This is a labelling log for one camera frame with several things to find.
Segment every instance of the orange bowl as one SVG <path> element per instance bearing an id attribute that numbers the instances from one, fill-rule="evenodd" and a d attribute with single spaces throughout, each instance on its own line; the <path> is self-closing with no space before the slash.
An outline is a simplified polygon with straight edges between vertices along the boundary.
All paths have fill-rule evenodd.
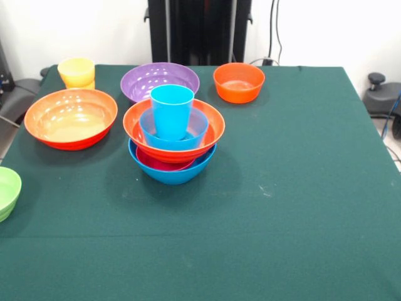
<path id="1" fill-rule="evenodd" d="M 264 73 L 245 63 L 228 63 L 213 73 L 217 94 L 227 102 L 247 103 L 258 97 L 264 83 Z"/>
<path id="2" fill-rule="evenodd" d="M 143 100 L 130 107 L 124 115 L 123 126 L 133 142 L 151 157 L 170 163 L 190 161 L 205 154 L 221 138 L 226 127 L 223 116 L 208 103 L 194 99 L 192 106 L 202 111 L 209 121 L 209 128 L 203 141 L 196 149 L 183 151 L 163 150 L 150 147 L 146 144 L 139 120 L 144 111 L 152 107 L 150 99 Z"/>
<path id="3" fill-rule="evenodd" d="M 26 130 L 55 149 L 77 151 L 100 141 L 117 117 L 114 99 L 99 90 L 68 89 L 48 94 L 26 112 Z"/>

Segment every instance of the purple bowl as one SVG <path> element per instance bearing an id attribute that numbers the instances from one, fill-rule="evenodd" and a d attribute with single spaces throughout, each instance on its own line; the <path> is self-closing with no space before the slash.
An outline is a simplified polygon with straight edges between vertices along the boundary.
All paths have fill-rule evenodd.
<path id="1" fill-rule="evenodd" d="M 150 98 L 157 86 L 172 83 L 185 86 L 196 93 L 199 77 L 188 67 L 175 63 L 152 63 L 128 71 L 121 79 L 121 91 L 133 102 Z"/>

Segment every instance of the green bowl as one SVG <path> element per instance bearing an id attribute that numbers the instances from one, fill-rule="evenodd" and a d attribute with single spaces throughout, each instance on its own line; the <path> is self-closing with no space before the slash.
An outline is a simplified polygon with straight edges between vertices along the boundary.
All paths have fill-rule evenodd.
<path id="1" fill-rule="evenodd" d="M 0 166 L 0 222 L 13 211 L 21 186 L 21 178 L 15 171 Z"/>

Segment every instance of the blue bowl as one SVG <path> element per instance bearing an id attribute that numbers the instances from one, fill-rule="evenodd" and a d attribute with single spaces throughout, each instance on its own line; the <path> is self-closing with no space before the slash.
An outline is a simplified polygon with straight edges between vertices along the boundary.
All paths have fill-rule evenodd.
<path id="1" fill-rule="evenodd" d="M 206 134 L 209 122 L 202 111 L 193 108 L 190 112 L 187 134 L 182 140 L 169 141 L 157 137 L 156 126 L 152 109 L 144 111 L 140 117 L 140 128 L 145 136 L 146 143 L 156 149 L 167 151 L 187 151 L 200 146 Z"/>
<path id="2" fill-rule="evenodd" d="M 205 169 L 206 165 L 208 165 L 214 152 L 216 151 L 216 144 L 213 145 L 206 152 L 206 154 L 197 158 L 190 168 L 183 169 L 181 171 L 160 171 L 142 164 L 139 162 L 136 156 L 137 146 L 132 142 L 131 139 L 128 142 L 128 149 L 135 162 L 146 174 L 148 174 L 148 176 L 164 184 L 178 185 L 188 182 Z"/>

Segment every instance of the yellow cup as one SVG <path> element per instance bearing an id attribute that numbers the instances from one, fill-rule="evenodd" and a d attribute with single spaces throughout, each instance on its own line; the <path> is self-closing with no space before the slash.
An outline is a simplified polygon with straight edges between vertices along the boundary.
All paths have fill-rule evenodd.
<path id="1" fill-rule="evenodd" d="M 87 58 L 70 58 L 57 67 L 67 89 L 95 89 L 95 64 Z"/>

